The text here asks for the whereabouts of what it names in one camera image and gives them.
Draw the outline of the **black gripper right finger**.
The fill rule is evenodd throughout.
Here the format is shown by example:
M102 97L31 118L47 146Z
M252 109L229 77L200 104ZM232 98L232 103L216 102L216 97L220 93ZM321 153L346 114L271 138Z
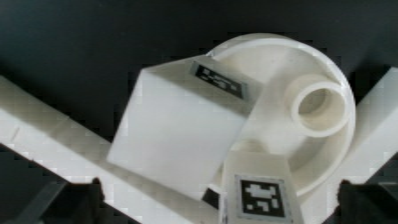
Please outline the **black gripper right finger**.
M337 191L339 224L398 224L398 183L353 184Z

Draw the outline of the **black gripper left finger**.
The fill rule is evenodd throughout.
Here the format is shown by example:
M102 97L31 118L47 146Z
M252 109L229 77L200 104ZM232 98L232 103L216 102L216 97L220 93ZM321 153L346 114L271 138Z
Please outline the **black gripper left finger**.
M99 224L102 199L97 178L78 184L49 182L10 224Z

